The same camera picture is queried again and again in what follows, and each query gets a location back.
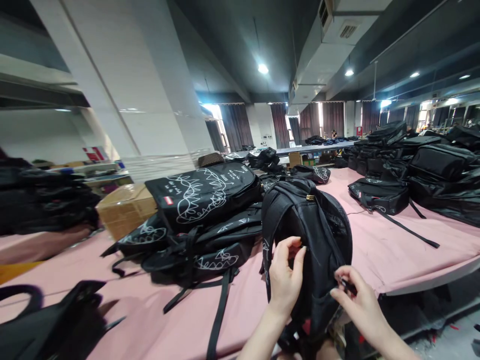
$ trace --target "ceiling light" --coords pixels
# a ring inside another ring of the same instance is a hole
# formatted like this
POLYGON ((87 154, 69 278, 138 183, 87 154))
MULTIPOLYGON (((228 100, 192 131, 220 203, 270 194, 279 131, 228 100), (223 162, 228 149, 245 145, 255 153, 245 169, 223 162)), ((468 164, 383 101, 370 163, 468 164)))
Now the ceiling light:
POLYGON ((262 74, 267 74, 269 72, 269 68, 265 64, 258 65, 258 71, 262 74))

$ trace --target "fluorescent light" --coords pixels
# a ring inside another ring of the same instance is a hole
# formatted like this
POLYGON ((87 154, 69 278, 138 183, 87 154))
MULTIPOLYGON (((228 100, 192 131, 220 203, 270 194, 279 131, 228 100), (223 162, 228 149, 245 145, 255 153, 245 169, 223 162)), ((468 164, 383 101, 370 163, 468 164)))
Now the fluorescent light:
POLYGON ((269 72, 269 68, 265 64, 258 65, 258 71, 262 74, 267 74, 269 72))
POLYGON ((387 107, 387 106, 390 105, 391 103, 392 103, 391 100, 383 100, 383 101, 380 103, 380 107, 381 107, 381 108, 387 107))

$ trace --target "black duffel bag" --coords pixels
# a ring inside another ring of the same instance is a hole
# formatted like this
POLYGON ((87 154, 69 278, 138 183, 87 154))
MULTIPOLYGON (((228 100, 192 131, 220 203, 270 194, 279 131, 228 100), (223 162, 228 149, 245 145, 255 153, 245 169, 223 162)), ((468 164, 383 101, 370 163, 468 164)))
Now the black duffel bag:
POLYGON ((165 224, 174 233, 228 219, 261 200, 261 181, 232 161, 145 182, 165 224))
POLYGON ((2 360, 84 360, 106 332, 99 312, 101 281, 80 281, 59 303, 42 308, 43 295, 32 285, 0 287, 0 301, 29 294, 26 308, 0 324, 2 360))
POLYGON ((367 139, 369 145, 387 147, 398 143, 406 136, 407 123, 405 121, 393 121, 367 135, 367 139))
POLYGON ((438 248, 440 245, 413 232, 408 227, 392 219, 390 215, 401 213, 409 204, 419 217, 425 216, 410 201, 408 184, 403 181, 383 181, 371 178, 361 178, 348 185, 348 193, 369 212, 376 211, 385 219, 416 236, 428 245, 438 248))

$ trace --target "ceiling beam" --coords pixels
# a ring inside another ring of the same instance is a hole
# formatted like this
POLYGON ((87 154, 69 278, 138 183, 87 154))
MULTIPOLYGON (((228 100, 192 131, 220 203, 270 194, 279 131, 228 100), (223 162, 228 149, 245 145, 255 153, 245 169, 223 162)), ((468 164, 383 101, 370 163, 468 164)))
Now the ceiling beam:
POLYGON ((243 102, 251 103, 250 94, 247 91, 247 88, 238 80, 235 79, 230 72, 225 68, 225 66, 220 62, 218 57, 214 54, 212 49, 207 45, 204 39, 200 36, 194 26, 187 19, 182 10, 178 7, 175 1, 169 1, 168 6, 170 8, 170 13, 173 18, 173 23, 175 27, 182 27, 182 32, 187 29, 186 33, 194 37, 194 43, 200 50, 200 52, 207 58, 215 70, 232 86, 232 88, 241 96, 243 102))

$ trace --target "concrete column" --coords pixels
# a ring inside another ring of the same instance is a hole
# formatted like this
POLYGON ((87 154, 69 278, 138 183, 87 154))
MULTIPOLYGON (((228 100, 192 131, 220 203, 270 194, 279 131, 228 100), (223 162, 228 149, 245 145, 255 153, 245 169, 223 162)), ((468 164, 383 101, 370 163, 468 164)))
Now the concrete column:
POLYGON ((32 0, 136 182, 213 151, 166 0, 32 0))

